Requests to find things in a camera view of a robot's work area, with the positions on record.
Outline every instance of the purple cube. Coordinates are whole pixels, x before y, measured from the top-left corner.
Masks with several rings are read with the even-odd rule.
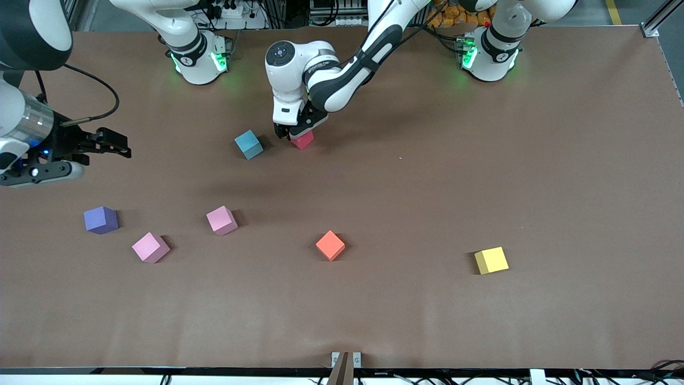
[[[116,211],[100,206],[83,213],[85,229],[95,234],[106,234],[119,228]]]

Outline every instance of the orange cube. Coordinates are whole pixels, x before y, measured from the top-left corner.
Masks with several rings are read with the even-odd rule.
[[[316,242],[316,247],[327,259],[332,261],[344,250],[344,242],[334,232],[329,231]]]

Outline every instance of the pink cube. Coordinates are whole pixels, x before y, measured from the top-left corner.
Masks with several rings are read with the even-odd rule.
[[[135,253],[142,262],[156,263],[156,261],[171,251],[171,248],[160,236],[147,233],[133,245],[133,250],[135,250]]]
[[[290,140],[298,149],[303,150],[309,143],[313,141],[313,131],[309,131],[299,138]]]
[[[234,229],[237,229],[237,222],[235,222],[235,218],[233,218],[233,213],[228,210],[226,206],[221,206],[208,213],[207,219],[209,219],[211,229],[217,235],[226,235]]]

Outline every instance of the floor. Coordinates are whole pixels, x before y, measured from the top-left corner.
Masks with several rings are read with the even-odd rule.
[[[638,24],[645,21],[664,0],[579,0],[575,8],[552,25],[586,26]],[[152,28],[138,17],[114,7],[109,0],[90,0],[90,11],[79,20],[79,30],[140,32]],[[684,87],[684,7],[677,9],[659,28],[659,41],[675,84]]]

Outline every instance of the metal bracket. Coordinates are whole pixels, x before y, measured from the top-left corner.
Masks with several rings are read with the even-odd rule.
[[[660,36],[660,33],[658,32],[657,29],[654,29],[652,31],[646,29],[646,24],[640,23],[639,27],[642,30],[642,35],[644,35],[645,38],[657,38]]]
[[[328,378],[328,385],[354,385],[354,365],[356,361],[353,356],[348,351],[343,351],[342,353],[333,352],[334,355],[337,353],[337,357],[334,358],[334,365],[332,371],[330,372],[330,377]],[[361,353],[358,353],[359,363],[361,359]]]
[[[337,358],[339,358],[340,352],[339,351],[333,351],[330,354],[330,367],[334,367],[335,363],[337,362]],[[355,351],[354,354],[352,355],[352,358],[354,359],[354,368],[361,368],[361,352],[360,351]]]

